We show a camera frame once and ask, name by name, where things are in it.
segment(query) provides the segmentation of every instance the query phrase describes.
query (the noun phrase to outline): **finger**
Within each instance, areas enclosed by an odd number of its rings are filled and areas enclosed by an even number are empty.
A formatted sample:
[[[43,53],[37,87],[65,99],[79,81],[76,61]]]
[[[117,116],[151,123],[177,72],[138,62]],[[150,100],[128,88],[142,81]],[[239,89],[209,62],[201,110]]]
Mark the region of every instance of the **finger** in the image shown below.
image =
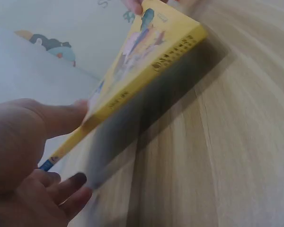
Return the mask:
[[[88,110],[86,100],[77,101],[69,106],[44,105],[32,99],[18,99],[12,102],[29,109],[41,118],[48,139],[68,134],[78,128]]]
[[[35,169],[29,177],[38,180],[44,185],[44,187],[49,187],[55,183],[59,183],[61,180],[61,177],[58,173],[45,172],[41,169]]]
[[[136,15],[141,15],[143,12],[141,2],[139,0],[124,0],[125,6]]]
[[[48,194],[52,200],[60,205],[79,190],[86,182],[86,176],[84,173],[77,173],[70,177],[66,181],[61,182],[58,185],[53,185],[47,189]]]
[[[88,203],[92,190],[87,187],[80,188],[65,203],[60,206],[66,217],[71,221]]]

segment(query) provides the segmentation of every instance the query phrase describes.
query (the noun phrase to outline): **blue strip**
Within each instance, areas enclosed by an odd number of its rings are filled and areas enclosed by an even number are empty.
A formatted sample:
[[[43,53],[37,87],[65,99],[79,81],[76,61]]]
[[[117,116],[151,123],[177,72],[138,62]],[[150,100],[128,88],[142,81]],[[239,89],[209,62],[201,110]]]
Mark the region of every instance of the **blue strip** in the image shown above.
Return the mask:
[[[42,169],[44,171],[48,171],[53,167],[53,163],[50,162],[50,160],[47,160],[42,164],[42,166],[39,167],[39,169]]]

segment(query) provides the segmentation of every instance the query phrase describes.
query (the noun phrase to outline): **book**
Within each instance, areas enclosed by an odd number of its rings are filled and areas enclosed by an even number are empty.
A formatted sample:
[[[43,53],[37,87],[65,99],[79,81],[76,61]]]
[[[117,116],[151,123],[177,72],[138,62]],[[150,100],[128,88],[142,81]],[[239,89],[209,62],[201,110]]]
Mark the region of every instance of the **book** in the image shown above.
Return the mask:
[[[83,124],[40,167],[47,171],[94,128],[206,38],[200,23],[159,0],[144,0],[125,43],[89,100]]]

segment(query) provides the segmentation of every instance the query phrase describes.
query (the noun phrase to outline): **wooden table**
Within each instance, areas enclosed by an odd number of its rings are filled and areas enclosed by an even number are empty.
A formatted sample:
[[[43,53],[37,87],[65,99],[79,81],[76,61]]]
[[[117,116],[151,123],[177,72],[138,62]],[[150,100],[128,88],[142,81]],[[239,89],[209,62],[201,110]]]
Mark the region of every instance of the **wooden table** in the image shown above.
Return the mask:
[[[208,39],[69,155],[97,188],[71,226],[284,226],[284,0],[188,12]]]

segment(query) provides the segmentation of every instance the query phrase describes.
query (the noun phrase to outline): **hand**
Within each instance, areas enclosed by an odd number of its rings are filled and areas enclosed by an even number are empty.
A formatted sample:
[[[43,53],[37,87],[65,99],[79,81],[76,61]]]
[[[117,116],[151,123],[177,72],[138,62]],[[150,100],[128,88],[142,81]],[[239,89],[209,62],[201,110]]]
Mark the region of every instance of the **hand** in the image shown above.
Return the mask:
[[[143,9],[141,6],[142,0],[123,0],[125,6],[136,15],[141,15],[143,13]]]
[[[0,226],[65,227],[91,197],[84,174],[35,170],[45,141],[76,129],[85,102],[48,106],[20,99],[0,104]]]

